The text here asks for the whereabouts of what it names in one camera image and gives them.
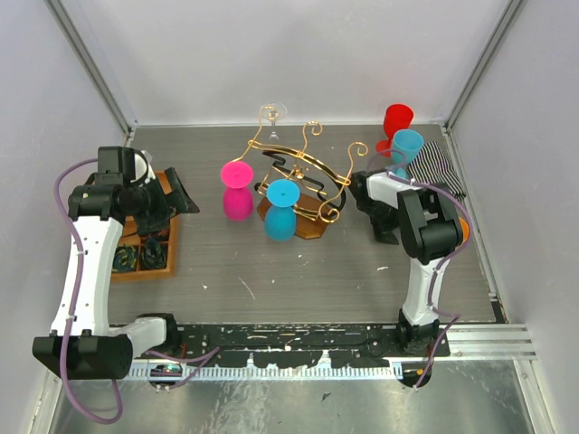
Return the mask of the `blue wine glass front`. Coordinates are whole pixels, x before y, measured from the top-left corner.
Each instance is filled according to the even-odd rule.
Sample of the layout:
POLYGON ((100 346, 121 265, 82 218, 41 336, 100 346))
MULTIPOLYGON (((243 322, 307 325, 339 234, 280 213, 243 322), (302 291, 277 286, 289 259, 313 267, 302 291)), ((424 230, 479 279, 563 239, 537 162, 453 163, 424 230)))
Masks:
POLYGON ((287 179, 274 181, 268 188, 266 197, 271 206, 266 212, 265 231, 275 241, 288 241, 297 228, 297 217, 293 206, 298 202, 300 190, 287 179))

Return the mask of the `wooden compartment tray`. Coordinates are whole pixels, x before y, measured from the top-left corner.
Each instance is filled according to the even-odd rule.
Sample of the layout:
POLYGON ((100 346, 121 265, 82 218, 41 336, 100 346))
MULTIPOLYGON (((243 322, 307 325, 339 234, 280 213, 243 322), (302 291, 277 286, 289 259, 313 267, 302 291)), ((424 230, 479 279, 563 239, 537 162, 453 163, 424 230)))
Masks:
POLYGON ((127 217, 117 247, 119 245, 131 245, 138 248, 137 270, 128 273, 113 273, 111 269, 111 281, 114 283, 122 283, 173 277, 176 269, 177 235, 177 218, 171 220, 168 230, 149 233, 146 236, 139 236, 133 218, 130 216, 127 217), (143 270, 140 267, 141 247, 148 239, 156 239, 167 246, 167 265, 165 269, 143 270))

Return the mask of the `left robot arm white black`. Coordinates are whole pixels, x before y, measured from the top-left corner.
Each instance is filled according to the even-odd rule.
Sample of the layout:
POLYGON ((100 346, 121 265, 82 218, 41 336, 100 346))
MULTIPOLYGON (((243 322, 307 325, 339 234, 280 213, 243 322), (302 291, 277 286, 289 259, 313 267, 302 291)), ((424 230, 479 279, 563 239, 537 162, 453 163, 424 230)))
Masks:
POLYGON ((109 286, 125 221, 142 232, 162 231, 181 213, 197 213, 176 170, 164 172, 165 192, 147 169, 101 167, 76 186, 60 210, 71 232, 71 253, 61 305, 47 336, 33 340, 32 353, 62 381, 120 380, 132 361, 153 351, 161 358, 178 353, 183 342, 171 313, 148 313, 113 329, 109 286))

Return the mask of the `rolled green patterned tie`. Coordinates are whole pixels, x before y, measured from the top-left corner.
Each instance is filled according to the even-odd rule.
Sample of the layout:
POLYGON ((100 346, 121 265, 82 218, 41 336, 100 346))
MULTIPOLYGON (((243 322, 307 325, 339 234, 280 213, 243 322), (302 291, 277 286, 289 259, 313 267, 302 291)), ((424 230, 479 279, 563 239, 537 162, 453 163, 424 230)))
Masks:
POLYGON ((138 248, 131 245, 119 245, 112 263, 113 273, 128 273, 137 270, 138 248))

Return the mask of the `rolled dark floral tie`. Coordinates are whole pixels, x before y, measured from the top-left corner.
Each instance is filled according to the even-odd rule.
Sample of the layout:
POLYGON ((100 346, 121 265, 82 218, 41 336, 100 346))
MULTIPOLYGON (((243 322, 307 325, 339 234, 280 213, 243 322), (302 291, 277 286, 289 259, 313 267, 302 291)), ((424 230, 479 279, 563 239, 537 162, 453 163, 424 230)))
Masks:
POLYGON ((141 247, 140 267, 143 270, 165 269, 167 246, 156 239, 148 239, 141 247))

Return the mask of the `red wine glass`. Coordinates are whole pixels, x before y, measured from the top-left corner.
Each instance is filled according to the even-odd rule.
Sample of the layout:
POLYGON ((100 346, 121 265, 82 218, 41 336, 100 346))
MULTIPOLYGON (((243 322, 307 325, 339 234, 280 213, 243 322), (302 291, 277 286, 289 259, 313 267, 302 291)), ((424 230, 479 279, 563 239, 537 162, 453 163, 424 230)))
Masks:
POLYGON ((413 110, 407 105, 395 103, 389 106, 385 111, 383 122, 385 140, 381 140, 376 144, 376 151, 378 153, 384 151, 384 155, 389 157, 394 134, 401 129, 407 129, 411 125, 413 118, 413 110))

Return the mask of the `aluminium front rail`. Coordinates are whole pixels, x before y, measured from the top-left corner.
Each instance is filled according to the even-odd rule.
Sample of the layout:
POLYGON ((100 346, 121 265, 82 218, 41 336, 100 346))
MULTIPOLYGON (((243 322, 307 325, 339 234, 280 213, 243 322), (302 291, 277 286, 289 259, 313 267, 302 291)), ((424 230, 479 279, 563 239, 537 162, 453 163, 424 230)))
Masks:
POLYGON ((155 379, 175 380, 200 364, 229 375, 250 369, 316 375, 324 368, 326 376, 387 370, 402 379, 432 362, 532 360, 536 351, 522 325, 455 325, 406 341, 393 325, 179 325, 146 316, 104 336, 52 331, 34 339, 33 356, 70 380, 121 380, 138 366, 155 379))

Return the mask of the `orange wine glass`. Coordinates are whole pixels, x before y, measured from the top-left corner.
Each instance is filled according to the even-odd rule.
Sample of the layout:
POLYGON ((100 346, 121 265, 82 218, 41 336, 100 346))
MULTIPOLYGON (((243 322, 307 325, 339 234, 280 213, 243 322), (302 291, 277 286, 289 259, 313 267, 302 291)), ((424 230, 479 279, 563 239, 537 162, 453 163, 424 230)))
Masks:
POLYGON ((469 223, 463 218, 459 218, 460 227, 462 231, 462 242, 461 244, 465 244, 467 240, 470 238, 470 225, 469 223))

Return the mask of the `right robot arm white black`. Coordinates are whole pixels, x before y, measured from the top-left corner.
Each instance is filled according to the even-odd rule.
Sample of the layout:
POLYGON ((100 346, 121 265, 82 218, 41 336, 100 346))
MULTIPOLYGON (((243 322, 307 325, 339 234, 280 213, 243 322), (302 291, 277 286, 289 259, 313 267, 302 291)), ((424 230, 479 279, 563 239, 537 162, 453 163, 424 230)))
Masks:
POLYGON ((349 190, 356 208, 368 215, 375 239, 401 243, 410 258, 395 342, 402 353, 416 356, 439 336, 443 275, 468 240, 469 224, 460 221, 460 204, 445 183, 424 184, 388 171, 359 171, 352 174, 349 190))

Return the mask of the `striped black white cloth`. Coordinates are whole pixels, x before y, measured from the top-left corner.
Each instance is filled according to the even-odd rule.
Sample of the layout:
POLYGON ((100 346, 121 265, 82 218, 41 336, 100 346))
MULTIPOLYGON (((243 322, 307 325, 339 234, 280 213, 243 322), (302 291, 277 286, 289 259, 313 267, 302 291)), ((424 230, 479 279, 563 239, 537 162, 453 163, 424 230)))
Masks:
POLYGON ((437 141, 422 146, 408 165, 408 173, 411 178, 423 184, 446 184, 450 193, 461 202, 467 196, 452 161, 437 141))

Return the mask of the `clear wine glass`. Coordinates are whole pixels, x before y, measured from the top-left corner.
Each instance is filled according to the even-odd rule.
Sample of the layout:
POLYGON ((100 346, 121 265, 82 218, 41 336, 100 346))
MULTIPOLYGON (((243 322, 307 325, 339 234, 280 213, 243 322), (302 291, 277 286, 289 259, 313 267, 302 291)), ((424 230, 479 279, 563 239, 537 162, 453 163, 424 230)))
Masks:
POLYGON ((282 103, 266 103, 260 108, 260 119, 269 124, 271 132, 269 140, 279 142, 280 138, 277 134, 277 124, 287 115, 287 108, 282 103))

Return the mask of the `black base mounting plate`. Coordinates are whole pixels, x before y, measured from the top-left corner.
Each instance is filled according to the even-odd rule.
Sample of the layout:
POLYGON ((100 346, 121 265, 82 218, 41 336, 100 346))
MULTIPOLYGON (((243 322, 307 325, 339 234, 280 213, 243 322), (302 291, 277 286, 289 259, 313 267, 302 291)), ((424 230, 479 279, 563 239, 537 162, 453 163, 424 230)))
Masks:
POLYGON ((179 325, 177 341, 156 348, 173 357, 201 357, 218 348, 209 366, 265 369, 314 367, 324 356, 334 369, 386 367, 397 357, 426 357, 432 346, 402 349, 392 325, 381 324, 196 324, 179 325))

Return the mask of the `light blue wine glass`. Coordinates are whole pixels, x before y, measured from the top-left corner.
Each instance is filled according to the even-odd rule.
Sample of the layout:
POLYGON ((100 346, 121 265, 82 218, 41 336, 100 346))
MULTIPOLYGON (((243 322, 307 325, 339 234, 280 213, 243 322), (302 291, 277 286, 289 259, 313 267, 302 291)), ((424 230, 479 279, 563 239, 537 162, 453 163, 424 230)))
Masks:
POLYGON ((391 158, 394 162, 394 174, 407 179, 407 166, 418 156, 424 139, 422 135, 412 129, 400 129, 394 133, 391 145, 391 158))

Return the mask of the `pink wine glass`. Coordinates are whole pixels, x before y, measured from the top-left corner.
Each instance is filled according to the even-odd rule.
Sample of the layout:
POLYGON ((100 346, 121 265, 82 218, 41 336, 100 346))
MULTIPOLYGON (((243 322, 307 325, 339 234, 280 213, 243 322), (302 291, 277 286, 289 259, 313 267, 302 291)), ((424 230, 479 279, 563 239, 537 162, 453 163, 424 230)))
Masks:
POLYGON ((232 221, 248 219, 253 210, 251 166, 243 161, 228 162, 221 169, 220 176, 225 185, 223 211, 226 217, 232 221))

